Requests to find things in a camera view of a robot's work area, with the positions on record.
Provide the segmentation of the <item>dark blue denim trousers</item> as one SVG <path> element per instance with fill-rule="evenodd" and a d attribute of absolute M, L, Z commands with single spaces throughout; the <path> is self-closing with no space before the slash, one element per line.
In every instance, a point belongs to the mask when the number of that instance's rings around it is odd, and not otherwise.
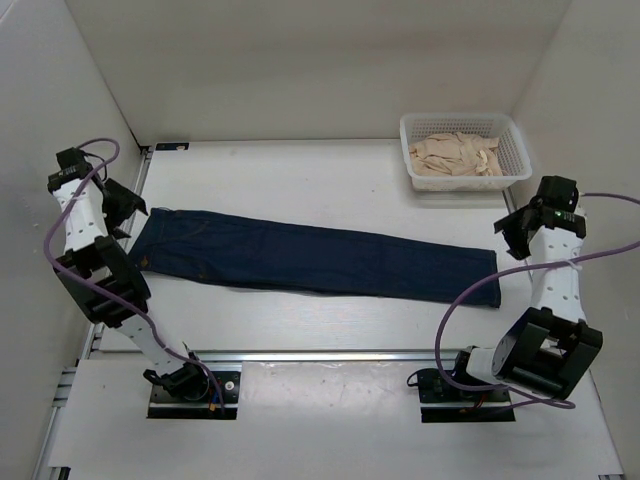
<path fill-rule="evenodd" d="M 129 256 L 203 284 L 445 304 L 498 271 L 492 250 L 165 208 L 152 209 Z"/>

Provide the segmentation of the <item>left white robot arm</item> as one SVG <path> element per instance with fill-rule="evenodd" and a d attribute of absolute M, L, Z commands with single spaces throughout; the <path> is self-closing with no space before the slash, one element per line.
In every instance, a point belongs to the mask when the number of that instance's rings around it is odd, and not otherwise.
<path fill-rule="evenodd" d="M 119 244 L 128 236 L 120 225 L 145 214 L 145 201 L 100 176 L 91 156 L 80 147 L 56 154 L 60 170 L 48 177 L 47 189 L 64 218 L 47 234 L 45 254 L 85 317 L 129 338 L 150 360 L 147 381 L 172 397 L 200 401 L 213 388 L 207 368 L 189 349 L 171 346 L 147 319 L 149 287 Z"/>

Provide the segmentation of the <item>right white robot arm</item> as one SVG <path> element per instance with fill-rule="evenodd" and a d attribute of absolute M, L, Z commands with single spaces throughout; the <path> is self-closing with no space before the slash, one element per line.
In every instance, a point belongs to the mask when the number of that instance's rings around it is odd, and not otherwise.
<path fill-rule="evenodd" d="M 529 307 L 494 348 L 461 351 L 449 387 L 470 400 L 485 386 L 522 387 L 565 400 L 603 345 L 600 331 L 586 322 L 575 260 L 586 236 L 575 181 L 541 179 L 527 205 L 498 220 L 509 254 L 534 267 Z"/>

